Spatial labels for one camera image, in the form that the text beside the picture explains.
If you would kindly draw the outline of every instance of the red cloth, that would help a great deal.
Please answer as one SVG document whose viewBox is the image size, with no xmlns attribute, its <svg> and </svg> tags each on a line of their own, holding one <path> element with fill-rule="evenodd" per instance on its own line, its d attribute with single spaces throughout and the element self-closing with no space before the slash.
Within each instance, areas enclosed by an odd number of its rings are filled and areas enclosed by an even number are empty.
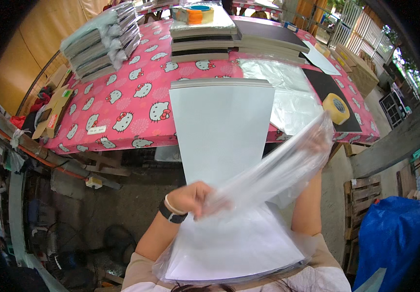
<svg viewBox="0 0 420 292">
<path fill-rule="evenodd" d="M 23 126 L 23 123 L 25 123 L 26 118 L 27 118 L 26 116 L 23 116 L 23 117 L 12 116 L 10 118 L 10 122 L 21 130 L 21 127 Z"/>
<path fill-rule="evenodd" d="M 36 99 L 35 104 L 33 104 L 30 108 L 30 113 L 39 111 L 39 109 L 42 106 L 44 106 L 45 104 L 48 104 L 49 101 L 51 100 L 51 97 L 49 95 L 47 95 L 45 93 L 42 93 L 42 94 L 43 94 L 44 99 L 43 100 L 42 99 Z"/>
</svg>

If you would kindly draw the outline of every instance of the white gate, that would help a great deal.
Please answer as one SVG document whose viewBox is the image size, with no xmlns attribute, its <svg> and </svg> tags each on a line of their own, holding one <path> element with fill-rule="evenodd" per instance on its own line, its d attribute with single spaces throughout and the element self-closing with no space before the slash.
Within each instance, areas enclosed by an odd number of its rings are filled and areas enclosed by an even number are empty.
<svg viewBox="0 0 420 292">
<path fill-rule="evenodd" d="M 343 6 L 340 20 L 335 25 L 335 30 L 329 41 L 329 46 L 336 46 L 340 43 L 345 45 L 352 34 L 362 8 L 354 4 L 351 0 L 346 0 Z"/>
<path fill-rule="evenodd" d="M 380 65 L 388 62 L 395 49 L 388 37 L 383 34 L 382 28 L 378 27 L 364 11 L 361 11 L 346 47 L 356 55 L 359 55 L 360 50 L 364 50 Z"/>
</svg>

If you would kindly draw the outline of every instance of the blue tarp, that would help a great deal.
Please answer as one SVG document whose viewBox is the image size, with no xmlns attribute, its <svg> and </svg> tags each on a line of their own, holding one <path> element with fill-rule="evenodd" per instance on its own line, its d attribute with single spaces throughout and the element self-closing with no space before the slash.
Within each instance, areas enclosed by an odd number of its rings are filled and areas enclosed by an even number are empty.
<svg viewBox="0 0 420 292">
<path fill-rule="evenodd" d="M 353 291 L 387 268 L 379 292 L 394 291 L 420 244 L 420 201 L 388 197 L 371 205 L 359 230 L 359 267 Z"/>
</svg>

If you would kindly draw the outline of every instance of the hand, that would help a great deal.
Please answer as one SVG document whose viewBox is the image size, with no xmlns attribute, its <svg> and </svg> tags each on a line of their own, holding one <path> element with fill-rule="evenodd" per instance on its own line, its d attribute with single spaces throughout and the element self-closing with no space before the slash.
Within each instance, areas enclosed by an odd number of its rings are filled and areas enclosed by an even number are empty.
<svg viewBox="0 0 420 292">
<path fill-rule="evenodd" d="M 180 187 L 168 194 L 169 204 L 183 213 L 192 212 L 194 218 L 202 216 L 202 207 L 205 198 L 213 189 L 204 182 L 198 181 L 190 185 Z"/>
</svg>

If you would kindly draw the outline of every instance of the watch strap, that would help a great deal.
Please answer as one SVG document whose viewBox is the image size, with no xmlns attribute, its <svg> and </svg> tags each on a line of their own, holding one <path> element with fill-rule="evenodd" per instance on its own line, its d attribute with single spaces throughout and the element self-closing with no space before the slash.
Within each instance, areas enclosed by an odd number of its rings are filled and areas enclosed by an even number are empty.
<svg viewBox="0 0 420 292">
<path fill-rule="evenodd" d="M 168 222 L 177 223 L 177 224 L 182 223 L 188 215 L 188 213 L 183 214 L 183 215 L 173 213 L 166 207 L 165 200 L 162 200 L 161 203 L 159 204 L 159 211 L 168 220 Z"/>
</svg>

